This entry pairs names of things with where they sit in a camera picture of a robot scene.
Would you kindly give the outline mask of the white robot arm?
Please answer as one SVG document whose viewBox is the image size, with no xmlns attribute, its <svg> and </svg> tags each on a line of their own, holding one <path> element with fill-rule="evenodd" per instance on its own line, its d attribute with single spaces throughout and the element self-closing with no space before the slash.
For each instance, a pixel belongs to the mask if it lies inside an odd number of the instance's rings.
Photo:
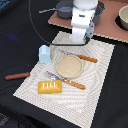
<svg viewBox="0 0 128 128">
<path fill-rule="evenodd" d="M 94 17 L 97 4 L 98 0 L 73 0 L 70 39 L 75 44 L 84 43 L 84 36 Z"/>
</svg>

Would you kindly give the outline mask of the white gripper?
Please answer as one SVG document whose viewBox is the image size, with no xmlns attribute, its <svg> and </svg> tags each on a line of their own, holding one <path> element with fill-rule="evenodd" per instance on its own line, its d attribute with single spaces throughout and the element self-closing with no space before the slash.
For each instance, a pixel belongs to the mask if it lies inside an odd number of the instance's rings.
<svg viewBox="0 0 128 128">
<path fill-rule="evenodd" d="M 72 34 L 70 35 L 70 39 L 74 44 L 85 44 L 93 37 L 93 17 L 93 10 L 73 8 L 71 20 Z"/>
</svg>

